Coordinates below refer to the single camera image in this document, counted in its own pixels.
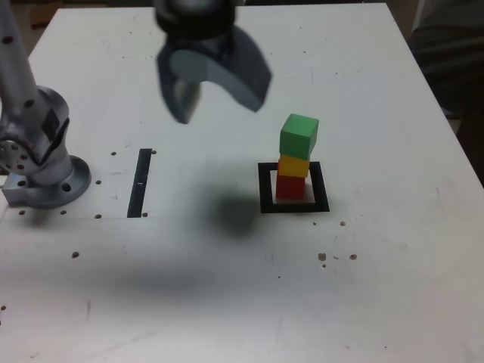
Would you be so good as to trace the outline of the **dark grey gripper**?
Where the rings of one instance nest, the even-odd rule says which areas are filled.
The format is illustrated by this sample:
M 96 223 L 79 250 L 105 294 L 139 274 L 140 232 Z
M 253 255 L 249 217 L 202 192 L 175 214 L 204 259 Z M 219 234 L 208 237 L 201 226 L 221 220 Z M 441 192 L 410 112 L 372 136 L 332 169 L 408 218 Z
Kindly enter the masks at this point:
M 238 26 L 170 30 L 157 56 L 157 72 L 165 105 L 184 125 L 191 120 L 203 82 L 217 84 L 253 112 L 264 104 L 271 83 L 262 52 Z

